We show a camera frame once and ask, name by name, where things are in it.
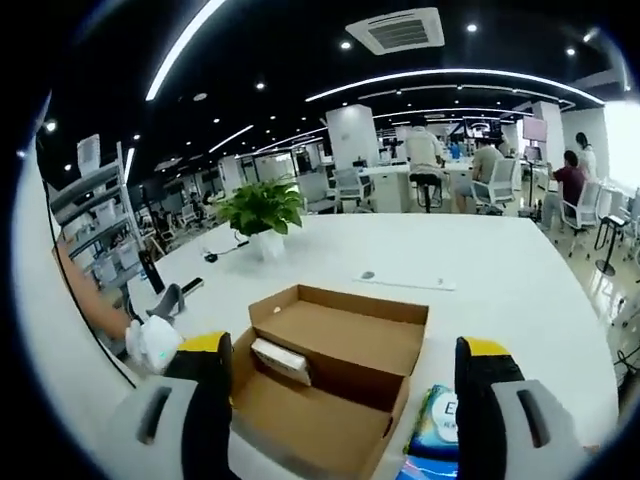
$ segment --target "stool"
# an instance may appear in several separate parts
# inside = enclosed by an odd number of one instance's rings
[[[613,253],[613,247],[616,243],[616,235],[618,235],[619,229],[622,230],[627,222],[620,217],[616,217],[615,215],[607,215],[603,217],[600,221],[600,226],[598,227],[598,235],[596,236],[596,243],[593,246],[594,250],[600,250],[604,247],[605,243],[607,243],[607,235],[609,234],[609,229],[613,230],[613,236],[611,237],[611,243],[609,244],[609,251],[607,252],[607,258],[604,260],[596,260],[596,268],[604,273],[608,277],[613,277],[616,274],[616,269],[611,265],[611,254]],[[602,239],[602,245],[598,246],[598,242],[600,241],[600,233],[602,231],[602,226],[605,226],[604,237]]]
[[[424,194],[424,205],[420,203],[420,196],[418,195],[418,205],[424,207],[426,213],[431,213],[431,195],[429,194],[429,187],[435,187],[433,194],[435,198],[438,198],[438,202],[435,203],[435,207],[442,206],[442,180],[433,173],[412,173],[409,175],[409,181],[415,182],[419,189],[422,189]]]

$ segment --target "phone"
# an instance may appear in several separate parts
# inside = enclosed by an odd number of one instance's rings
[[[191,292],[197,290],[203,285],[204,285],[204,280],[202,280],[200,277],[196,277],[193,280],[191,280],[189,283],[187,283],[184,287],[181,287],[180,290],[182,290],[182,295],[186,297]]]

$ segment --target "metal shelf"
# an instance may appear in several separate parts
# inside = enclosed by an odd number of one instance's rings
[[[57,213],[73,201],[81,198],[96,188],[106,184],[109,180],[118,178],[118,162],[113,162],[100,167],[85,177],[79,178],[71,185],[68,185],[51,200],[51,211]]]
[[[140,262],[136,263],[134,266],[127,268],[126,270],[121,270],[118,272],[118,276],[112,282],[103,285],[100,290],[108,291],[113,290],[115,288],[120,288],[125,285],[129,280],[134,278],[136,275],[140,273],[142,270],[142,264]]]
[[[129,219],[127,215],[121,214],[116,217],[116,221],[111,225],[100,227],[87,235],[82,235],[69,247],[69,256],[73,258],[76,255],[80,254],[80,252],[84,251],[86,248],[100,240],[101,237],[115,232],[118,228],[127,223],[128,220]]]
[[[74,210],[67,213],[66,215],[58,217],[60,226],[64,227],[65,225],[74,221],[83,213],[87,213],[92,208],[97,207],[98,205],[101,205],[102,203],[106,202],[107,200],[113,197],[117,197],[120,194],[120,189],[121,189],[120,185],[111,187],[106,192],[99,193],[98,195],[94,196],[91,200],[84,202],[82,205],[80,205],[79,207],[76,207]]]

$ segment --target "potted plant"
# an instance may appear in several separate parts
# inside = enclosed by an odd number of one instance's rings
[[[294,185],[282,179],[245,185],[222,202],[218,214],[249,237],[263,258],[278,257],[284,252],[282,236],[289,232],[289,224],[302,226],[298,213],[302,197]]]

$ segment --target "green plant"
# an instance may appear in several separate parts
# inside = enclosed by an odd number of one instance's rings
[[[221,202],[218,213],[242,235],[255,235],[269,229],[286,235],[289,223],[302,226],[298,213],[302,197],[292,190],[294,185],[277,179],[240,187],[233,198]]]

